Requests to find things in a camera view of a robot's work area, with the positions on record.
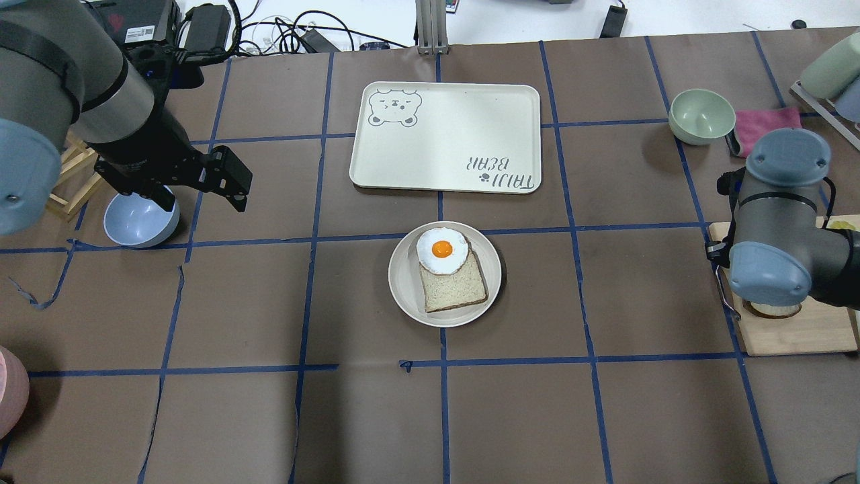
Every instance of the pink object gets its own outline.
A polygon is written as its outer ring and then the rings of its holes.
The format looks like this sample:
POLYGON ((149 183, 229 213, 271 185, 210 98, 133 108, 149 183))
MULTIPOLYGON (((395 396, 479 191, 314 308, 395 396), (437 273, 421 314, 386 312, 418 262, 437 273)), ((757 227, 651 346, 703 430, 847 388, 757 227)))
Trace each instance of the pink object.
POLYGON ((29 395, 30 380, 24 365, 0 346, 0 438, 18 423, 29 395))
POLYGON ((734 156, 750 156, 756 141, 781 127, 801 127, 800 110, 782 108, 774 110, 737 111, 734 131, 727 135, 728 148, 734 156))

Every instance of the green cup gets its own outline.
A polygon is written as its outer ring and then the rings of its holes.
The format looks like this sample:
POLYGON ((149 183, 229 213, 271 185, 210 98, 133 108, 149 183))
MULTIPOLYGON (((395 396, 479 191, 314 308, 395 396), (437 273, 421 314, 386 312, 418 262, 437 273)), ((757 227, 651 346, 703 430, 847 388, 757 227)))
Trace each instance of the green cup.
POLYGON ((669 108, 672 134, 690 145, 708 145, 734 129, 734 109, 712 90, 690 89, 675 96, 669 108))

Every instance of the white tray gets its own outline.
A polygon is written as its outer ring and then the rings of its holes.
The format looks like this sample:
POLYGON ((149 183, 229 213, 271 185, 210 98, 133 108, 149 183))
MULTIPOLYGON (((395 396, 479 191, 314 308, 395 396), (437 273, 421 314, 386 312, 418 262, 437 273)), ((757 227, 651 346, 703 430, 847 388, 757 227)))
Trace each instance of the white tray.
POLYGON ((369 84, 349 177, 366 188, 528 194, 541 183, 540 97, 508 84, 369 84))

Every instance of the white floor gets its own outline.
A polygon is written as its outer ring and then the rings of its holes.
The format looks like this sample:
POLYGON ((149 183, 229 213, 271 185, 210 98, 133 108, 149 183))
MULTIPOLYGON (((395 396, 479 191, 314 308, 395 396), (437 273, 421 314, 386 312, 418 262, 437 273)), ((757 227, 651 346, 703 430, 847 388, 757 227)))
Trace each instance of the white floor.
MULTIPOLYGON (((256 0, 236 0, 242 16, 256 0)), ((200 3, 224 0, 178 0, 183 12, 200 3)), ((802 19, 811 28, 860 25, 858 0, 625 0, 629 12, 623 36, 700 34, 746 30, 782 30, 802 19)), ((533 40, 592 39, 598 37, 606 11, 617 0, 573 0, 552 5, 548 0, 460 0, 456 14, 449 14, 451 44, 487 44, 533 40)), ((388 40, 414 45, 413 0, 262 0, 247 22, 269 16, 294 19, 307 9, 325 10, 340 17, 350 29, 388 40)), ((338 24, 320 15, 308 15, 302 23, 338 24)), ((345 34, 326 32, 341 50, 349 49, 345 34)), ((258 43, 273 37, 273 29, 247 30, 244 39, 258 43)), ((357 45, 367 39, 356 39, 357 45)))

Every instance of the gray robot arm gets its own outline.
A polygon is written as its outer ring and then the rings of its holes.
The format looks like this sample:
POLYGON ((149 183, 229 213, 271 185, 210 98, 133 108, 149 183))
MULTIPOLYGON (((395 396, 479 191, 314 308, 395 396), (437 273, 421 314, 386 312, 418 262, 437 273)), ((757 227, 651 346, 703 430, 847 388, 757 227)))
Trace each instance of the gray robot arm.
POLYGON ((706 250, 729 268, 729 285, 745 300, 793 306, 812 296, 860 309, 860 233, 815 225, 830 155, 819 135, 779 129, 756 144, 744 169, 718 183, 730 197, 732 227, 706 250))
POLYGON ((229 148, 194 150, 122 51, 77 0, 0 0, 0 235, 38 220, 71 126, 117 191, 164 209, 165 184, 243 211, 251 172, 229 148))

